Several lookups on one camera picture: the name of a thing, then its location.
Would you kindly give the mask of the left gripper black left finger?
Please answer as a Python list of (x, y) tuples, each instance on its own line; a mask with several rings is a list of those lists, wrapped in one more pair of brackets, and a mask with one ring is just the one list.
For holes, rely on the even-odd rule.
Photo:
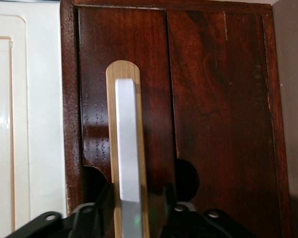
[(9, 238), (104, 238), (113, 219), (114, 184), (107, 183), (96, 201), (79, 205), (68, 217), (45, 212), (28, 222)]

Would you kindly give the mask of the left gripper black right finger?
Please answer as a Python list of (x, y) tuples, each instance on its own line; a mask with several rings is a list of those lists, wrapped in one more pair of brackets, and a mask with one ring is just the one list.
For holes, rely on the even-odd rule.
[(166, 220), (160, 238), (252, 238), (253, 234), (226, 212), (211, 209), (200, 215), (189, 202), (177, 201), (173, 185), (163, 188)]

